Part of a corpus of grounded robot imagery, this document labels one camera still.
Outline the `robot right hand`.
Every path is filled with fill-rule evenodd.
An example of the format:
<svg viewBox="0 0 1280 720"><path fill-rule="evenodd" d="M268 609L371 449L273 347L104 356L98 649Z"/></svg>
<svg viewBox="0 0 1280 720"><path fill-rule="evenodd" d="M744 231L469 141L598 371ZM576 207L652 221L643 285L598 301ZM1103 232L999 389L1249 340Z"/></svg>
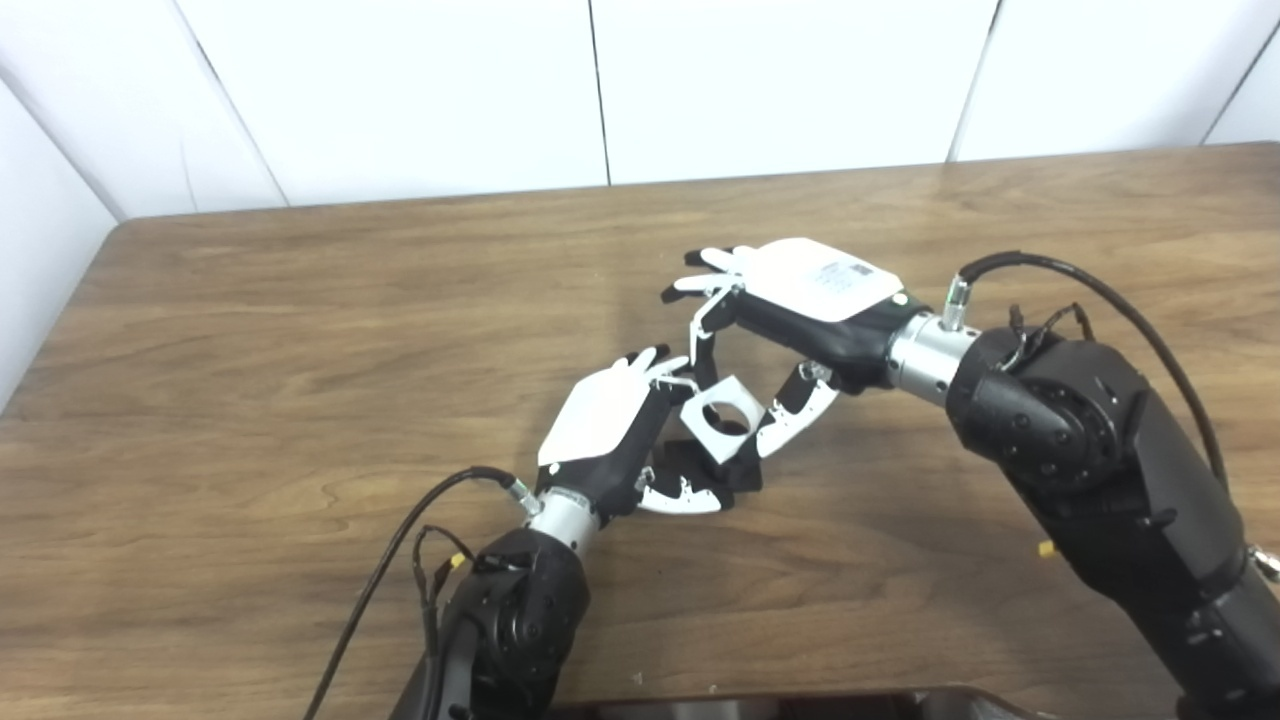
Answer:
<svg viewBox="0 0 1280 720"><path fill-rule="evenodd" d="M703 273L675 281L660 299L704 300L689 324L695 392L681 419L717 465L771 456L840 395L899 389L943 407L979 336L965 323L972 282L963 275L934 311L893 273L809 238L703 249L685 261ZM716 337L730 325L800 356L769 404L717 375Z"/></svg>

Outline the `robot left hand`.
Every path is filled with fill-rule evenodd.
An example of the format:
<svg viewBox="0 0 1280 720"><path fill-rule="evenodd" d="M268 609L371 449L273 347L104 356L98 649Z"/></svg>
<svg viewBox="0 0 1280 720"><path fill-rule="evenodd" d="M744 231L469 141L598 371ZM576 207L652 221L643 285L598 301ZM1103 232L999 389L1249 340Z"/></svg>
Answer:
<svg viewBox="0 0 1280 720"><path fill-rule="evenodd" d="M595 534L636 510L664 515L726 512L733 492L712 484L694 451L667 457L660 434L694 393L689 359L658 345L580 379L538 450L527 527L582 557Z"/></svg>

